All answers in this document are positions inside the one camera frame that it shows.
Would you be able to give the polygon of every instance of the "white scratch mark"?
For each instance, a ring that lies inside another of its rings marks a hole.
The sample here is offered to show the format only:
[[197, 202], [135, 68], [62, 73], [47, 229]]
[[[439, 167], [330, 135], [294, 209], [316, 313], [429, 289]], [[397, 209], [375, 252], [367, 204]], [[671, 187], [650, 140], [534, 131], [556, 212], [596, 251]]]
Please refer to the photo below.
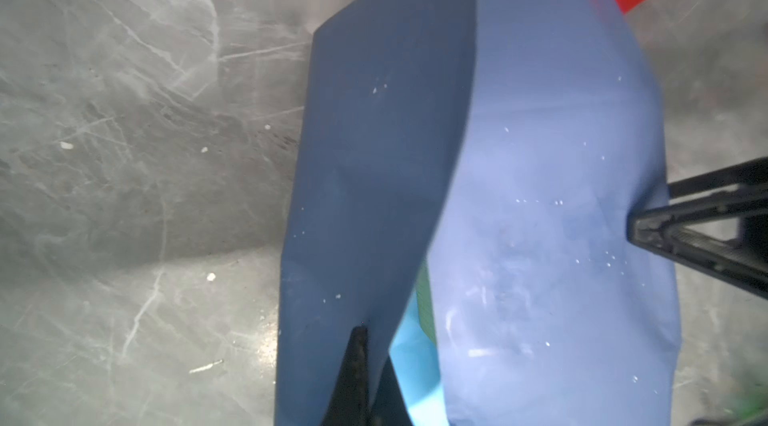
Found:
[[214, 362], [212, 362], [212, 363], [208, 363], [208, 364], [206, 364], [205, 366], [200, 366], [199, 368], [191, 369], [191, 370], [190, 370], [190, 374], [195, 374], [195, 373], [199, 373], [199, 372], [202, 372], [202, 371], [208, 371], [208, 370], [209, 370], [209, 369], [211, 369], [213, 366], [216, 366], [217, 364], [221, 364], [221, 363], [223, 363], [223, 362], [224, 362], [224, 360], [223, 360], [223, 359], [220, 359], [220, 360], [218, 360], [218, 361], [214, 361]]
[[496, 354], [496, 351], [490, 348], [476, 348], [467, 350], [467, 356], [470, 358], [480, 358], [482, 356], [491, 356]]
[[294, 46], [303, 46], [305, 44], [309, 44], [309, 41], [302, 41], [300, 43], [288, 43], [284, 44], [282, 46], [275, 46], [275, 47], [267, 47], [262, 50], [254, 50], [254, 51], [246, 51], [245, 53], [234, 53], [234, 54], [227, 54], [225, 56], [220, 56], [219, 61], [227, 61], [227, 60], [233, 60], [237, 57], [245, 57], [245, 56], [253, 56], [254, 54], [264, 54], [264, 53], [273, 53], [274, 51], [284, 50], [289, 47]]
[[128, 346], [130, 346], [130, 343], [134, 340], [136, 337], [136, 333], [139, 330], [139, 325], [141, 323], [141, 317], [144, 316], [144, 314], [149, 309], [149, 306], [152, 304], [152, 302], [158, 297], [160, 294], [160, 279], [163, 277], [163, 274], [165, 273], [165, 270], [161, 269], [158, 273], [158, 277], [154, 280], [154, 286], [152, 287], [152, 293], [147, 298], [147, 301], [144, 302], [143, 305], [141, 305], [141, 308], [139, 309], [139, 312], [136, 313], [136, 316], [134, 316], [134, 326], [130, 329], [128, 336], [125, 339], [125, 343], [123, 343], [123, 351], [120, 354], [122, 358], [125, 358], [125, 355], [128, 354]]
[[112, 378], [112, 362], [114, 361], [114, 318], [109, 321], [109, 358], [107, 358], [107, 384], [109, 385], [109, 397], [114, 406], [114, 380]]
[[448, 332], [448, 336], [451, 335], [451, 324], [453, 323], [453, 317], [455, 315], [456, 315], [455, 309], [448, 311], [448, 314], [446, 315], [446, 331]]
[[522, 354], [525, 354], [529, 358], [532, 358], [534, 356], [533, 355], [533, 348], [531, 347], [530, 344], [525, 344], [525, 343], [520, 344], [520, 352]]
[[291, 108], [291, 109], [285, 110], [285, 111], [278, 111], [277, 113], [262, 114], [261, 116], [256, 116], [254, 119], [255, 120], [265, 120], [267, 118], [273, 118], [275, 116], [282, 116], [283, 114], [295, 113], [296, 111], [301, 111], [303, 109], [304, 109], [304, 106], [299, 106], [299, 107]]

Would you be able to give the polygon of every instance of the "black metal frame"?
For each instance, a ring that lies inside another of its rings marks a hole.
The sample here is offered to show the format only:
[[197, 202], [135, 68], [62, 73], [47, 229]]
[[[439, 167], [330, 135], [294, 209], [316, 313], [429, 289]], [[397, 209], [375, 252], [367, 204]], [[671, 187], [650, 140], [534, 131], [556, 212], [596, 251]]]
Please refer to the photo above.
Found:
[[[736, 185], [735, 191], [718, 191]], [[670, 197], [710, 194], [631, 216], [632, 244], [768, 299], [768, 158], [669, 185]], [[740, 238], [721, 241], [689, 226], [737, 218]]]

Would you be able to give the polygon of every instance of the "grey concrete floor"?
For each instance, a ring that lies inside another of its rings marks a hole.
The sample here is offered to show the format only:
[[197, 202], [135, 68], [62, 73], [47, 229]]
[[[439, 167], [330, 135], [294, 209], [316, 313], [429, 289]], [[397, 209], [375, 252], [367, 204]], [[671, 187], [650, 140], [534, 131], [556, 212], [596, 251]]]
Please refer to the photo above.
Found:
[[[350, 1], [0, 0], [0, 424], [270, 424], [311, 35]], [[766, 18], [629, 15], [672, 180], [768, 154]], [[768, 302], [678, 277], [676, 426], [768, 382]]]

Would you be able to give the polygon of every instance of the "blue foam piece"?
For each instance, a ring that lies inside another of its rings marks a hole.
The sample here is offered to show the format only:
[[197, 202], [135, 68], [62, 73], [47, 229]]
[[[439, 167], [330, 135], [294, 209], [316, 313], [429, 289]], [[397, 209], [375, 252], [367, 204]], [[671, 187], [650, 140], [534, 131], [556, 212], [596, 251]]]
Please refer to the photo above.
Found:
[[428, 265], [455, 426], [670, 421], [674, 268], [658, 86], [613, 0], [479, 0], [466, 141]]
[[322, 421], [357, 325], [377, 390], [461, 147], [475, 20], [476, 0], [356, 0], [315, 32], [281, 260], [277, 426]]

